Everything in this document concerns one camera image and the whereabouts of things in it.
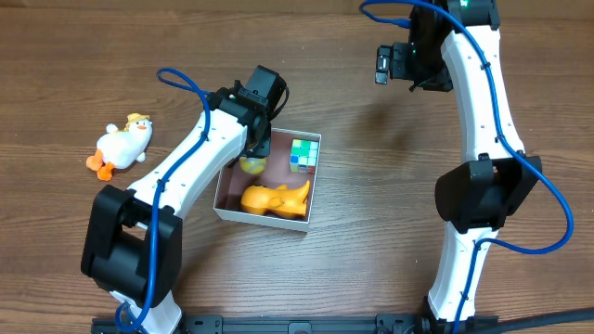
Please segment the yellow one-eyed ball toy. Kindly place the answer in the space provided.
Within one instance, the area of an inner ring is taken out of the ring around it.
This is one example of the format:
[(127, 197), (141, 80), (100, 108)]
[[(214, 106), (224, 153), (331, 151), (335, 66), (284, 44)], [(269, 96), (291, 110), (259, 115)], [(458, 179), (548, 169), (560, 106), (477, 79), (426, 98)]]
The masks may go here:
[(239, 167), (240, 169), (248, 174), (251, 175), (258, 175), (261, 174), (267, 165), (267, 158), (247, 158), (247, 157), (240, 157), (239, 158)]

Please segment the colourful puzzle cube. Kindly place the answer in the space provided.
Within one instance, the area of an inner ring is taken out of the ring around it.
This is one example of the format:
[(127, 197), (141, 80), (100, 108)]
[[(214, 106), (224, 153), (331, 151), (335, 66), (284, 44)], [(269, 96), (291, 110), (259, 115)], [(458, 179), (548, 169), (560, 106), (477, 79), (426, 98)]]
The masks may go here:
[(294, 173), (315, 174), (319, 143), (304, 139), (293, 139), (291, 143), (290, 169)]

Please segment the white box pink interior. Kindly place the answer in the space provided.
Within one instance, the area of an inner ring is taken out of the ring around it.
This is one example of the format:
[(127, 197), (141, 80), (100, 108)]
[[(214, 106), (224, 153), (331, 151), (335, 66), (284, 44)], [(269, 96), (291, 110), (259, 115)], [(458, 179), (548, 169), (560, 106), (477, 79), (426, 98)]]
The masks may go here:
[[(312, 173), (299, 173), (291, 170), (291, 149), (294, 139), (317, 142), (316, 153), (313, 156)], [(240, 168), (239, 163), (236, 163), (233, 167), (224, 167), (221, 170), (213, 203), (216, 213), (223, 220), (307, 232), (316, 188), (316, 168), (321, 149), (321, 139), (320, 134), (273, 128), (270, 155), (267, 158), (265, 169), (260, 174), (251, 175), (245, 173)], [(289, 189), (295, 189), (303, 186), (307, 180), (310, 181), (310, 192), (307, 197), (305, 217), (286, 219), (272, 212), (267, 212), (264, 215), (251, 214), (243, 211), (240, 206), (240, 198), (244, 190), (249, 186), (277, 187), (287, 185)]]

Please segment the orange dinosaur figure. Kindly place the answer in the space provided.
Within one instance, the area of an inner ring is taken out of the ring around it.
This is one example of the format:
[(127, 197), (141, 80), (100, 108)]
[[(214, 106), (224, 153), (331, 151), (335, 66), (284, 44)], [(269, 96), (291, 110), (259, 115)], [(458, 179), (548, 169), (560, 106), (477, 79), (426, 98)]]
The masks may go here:
[(272, 212), (285, 219), (305, 217), (310, 186), (309, 180), (295, 189), (289, 189), (287, 185), (276, 188), (249, 186), (242, 194), (240, 205), (243, 211), (251, 214)]

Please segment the white plush duck toy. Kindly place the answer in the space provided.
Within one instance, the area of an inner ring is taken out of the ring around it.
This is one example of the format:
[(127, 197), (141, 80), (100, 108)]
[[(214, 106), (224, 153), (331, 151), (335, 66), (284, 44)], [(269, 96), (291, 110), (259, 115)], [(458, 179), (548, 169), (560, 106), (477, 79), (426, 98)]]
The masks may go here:
[(152, 137), (152, 121), (148, 115), (131, 113), (123, 129), (116, 124), (106, 126), (106, 133), (96, 144), (96, 152), (85, 162), (101, 181), (109, 181), (115, 169), (124, 170), (135, 162), (144, 162)]

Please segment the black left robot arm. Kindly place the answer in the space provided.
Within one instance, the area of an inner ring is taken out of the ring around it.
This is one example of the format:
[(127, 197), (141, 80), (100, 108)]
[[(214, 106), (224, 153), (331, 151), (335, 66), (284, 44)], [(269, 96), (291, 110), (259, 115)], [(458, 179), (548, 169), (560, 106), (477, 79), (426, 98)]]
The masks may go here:
[(110, 333), (176, 333), (183, 317), (173, 287), (182, 264), (183, 221), (212, 179), (241, 158), (270, 153), (271, 122), (289, 88), (275, 71), (255, 68), (247, 83), (206, 92), (183, 72), (175, 87), (203, 106), (189, 135), (153, 171), (126, 189), (104, 186), (96, 195), (81, 271), (119, 301)]

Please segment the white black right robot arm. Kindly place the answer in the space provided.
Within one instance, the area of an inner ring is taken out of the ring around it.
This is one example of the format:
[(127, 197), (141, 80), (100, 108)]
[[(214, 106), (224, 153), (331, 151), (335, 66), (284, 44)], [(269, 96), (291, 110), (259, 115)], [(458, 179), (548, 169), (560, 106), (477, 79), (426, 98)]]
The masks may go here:
[(535, 186), (538, 157), (525, 154), (510, 113), (500, 65), (500, 19), (493, 1), (413, 1), (406, 43), (391, 52), (390, 76), (416, 88), (454, 92), (461, 164), (435, 184), (445, 222), (436, 279), (418, 333), (464, 333), (483, 321), (475, 294), (491, 245)]

